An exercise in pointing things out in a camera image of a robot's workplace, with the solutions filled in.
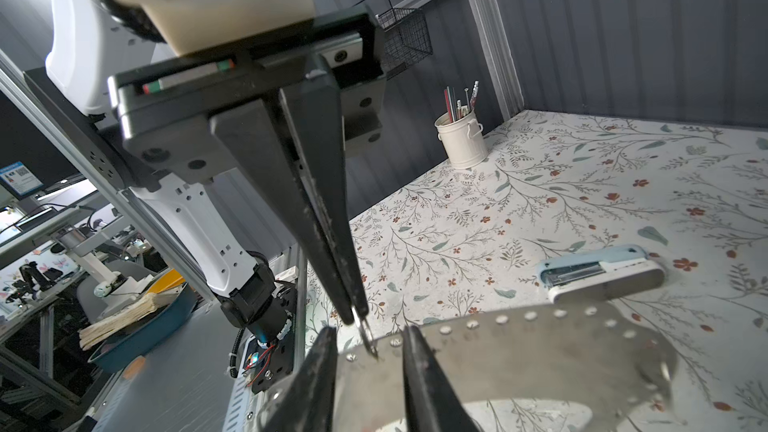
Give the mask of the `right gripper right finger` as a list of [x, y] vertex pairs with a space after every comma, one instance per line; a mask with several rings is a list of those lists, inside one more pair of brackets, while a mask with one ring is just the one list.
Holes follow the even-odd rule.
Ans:
[[405, 419], [409, 431], [478, 431], [418, 327], [403, 337]]

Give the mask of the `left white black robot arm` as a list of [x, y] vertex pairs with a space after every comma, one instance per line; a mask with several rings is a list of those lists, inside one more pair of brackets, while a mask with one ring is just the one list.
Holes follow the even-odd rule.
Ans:
[[379, 132], [385, 33], [358, 4], [314, 0], [51, 0], [49, 80], [82, 145], [189, 251], [228, 320], [275, 340], [288, 315], [205, 184], [236, 170], [304, 249], [341, 321], [368, 337], [347, 214], [346, 149]]

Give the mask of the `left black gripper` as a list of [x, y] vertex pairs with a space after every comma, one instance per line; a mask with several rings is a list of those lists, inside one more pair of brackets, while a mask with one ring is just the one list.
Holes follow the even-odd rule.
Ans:
[[380, 134], [384, 44], [358, 5], [109, 80], [123, 149], [188, 182], [238, 169], [304, 249], [346, 325], [369, 307], [345, 156]]

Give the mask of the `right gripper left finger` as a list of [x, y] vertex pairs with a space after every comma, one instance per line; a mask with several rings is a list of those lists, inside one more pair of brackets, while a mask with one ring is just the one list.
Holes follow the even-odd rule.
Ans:
[[264, 431], [331, 431], [338, 363], [337, 329], [316, 337]]

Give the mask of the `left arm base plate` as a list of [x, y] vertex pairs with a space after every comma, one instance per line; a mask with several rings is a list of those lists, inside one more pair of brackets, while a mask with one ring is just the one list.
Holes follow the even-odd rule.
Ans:
[[275, 340], [263, 343], [246, 329], [240, 329], [229, 353], [230, 377], [244, 379], [243, 388], [254, 395], [267, 391], [294, 369], [298, 294], [295, 283], [278, 280], [277, 284], [275, 302], [287, 314], [283, 330]]

